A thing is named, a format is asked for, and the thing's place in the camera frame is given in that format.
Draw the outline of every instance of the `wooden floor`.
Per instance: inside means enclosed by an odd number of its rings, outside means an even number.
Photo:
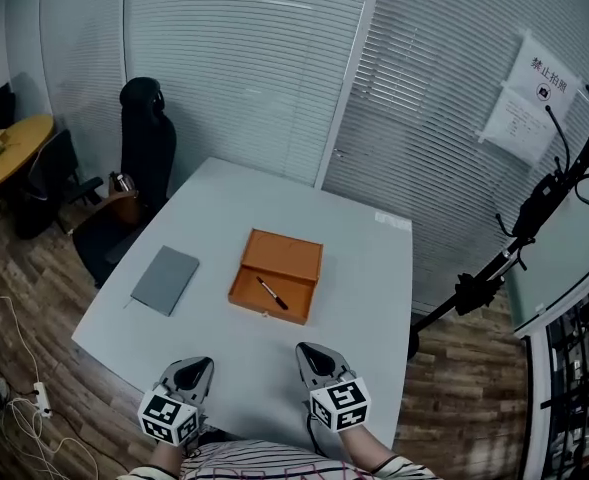
[[[75,223],[83,214],[82,208],[72,208],[64,217]],[[62,438],[80,435],[94,446],[90,451],[102,479],[144,462],[154,443],[136,423],[141,393],[71,341],[96,294],[71,239],[51,227],[21,241],[9,220],[0,220],[0,294],[11,296],[48,387],[54,416],[44,424],[44,441],[56,447]],[[408,365],[395,450],[447,480],[516,478],[526,369],[504,299],[491,309],[438,322],[422,334],[421,352]],[[18,392],[32,390],[34,366],[5,300],[0,300],[0,374]],[[39,455],[9,411],[7,416],[7,437],[24,452]],[[94,478],[93,463],[73,443],[65,443],[53,463],[70,479]],[[0,419],[0,478],[50,478],[34,469],[44,466],[12,451]]]

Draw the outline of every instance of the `white sticker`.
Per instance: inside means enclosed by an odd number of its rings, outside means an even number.
[[[374,215],[374,220],[376,220],[376,222],[380,222],[381,224],[392,226],[396,229],[412,231],[412,222],[407,219],[400,219],[398,217],[393,217],[392,215],[387,215],[386,213],[376,212]]]

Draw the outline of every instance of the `gray notebook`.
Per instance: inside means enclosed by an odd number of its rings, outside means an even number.
[[[196,258],[164,245],[132,290],[132,298],[169,316],[197,267]]]

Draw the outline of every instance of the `box lid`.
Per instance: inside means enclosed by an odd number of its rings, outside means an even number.
[[[241,264],[286,276],[318,281],[323,246],[253,229]]]

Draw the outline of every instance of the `chair backrest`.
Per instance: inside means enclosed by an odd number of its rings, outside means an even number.
[[[69,130],[63,130],[52,137],[41,148],[27,175],[30,191],[36,190],[41,199],[62,197],[65,182],[78,167],[78,160],[72,145]]]
[[[163,114],[165,101],[158,81],[133,78],[121,91],[123,153],[121,171],[134,180],[141,201],[157,213],[167,201],[176,132]]]
[[[10,90],[10,84],[0,87],[0,130],[14,124],[16,95]]]

